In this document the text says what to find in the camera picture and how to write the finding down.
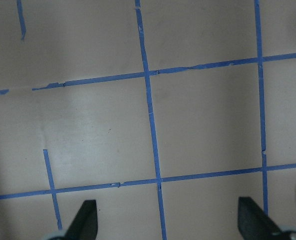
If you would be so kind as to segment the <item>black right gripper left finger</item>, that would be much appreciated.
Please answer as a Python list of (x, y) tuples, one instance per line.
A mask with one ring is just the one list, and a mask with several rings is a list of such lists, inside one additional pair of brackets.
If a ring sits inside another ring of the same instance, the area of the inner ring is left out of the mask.
[(95, 240), (98, 234), (96, 200), (85, 200), (67, 229), (65, 240)]

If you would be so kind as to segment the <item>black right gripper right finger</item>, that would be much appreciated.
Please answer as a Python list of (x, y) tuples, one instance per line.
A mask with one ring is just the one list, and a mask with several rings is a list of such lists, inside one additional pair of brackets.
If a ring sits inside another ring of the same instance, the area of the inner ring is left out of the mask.
[(282, 240), (283, 232), (251, 197), (238, 199), (238, 230), (244, 240)]

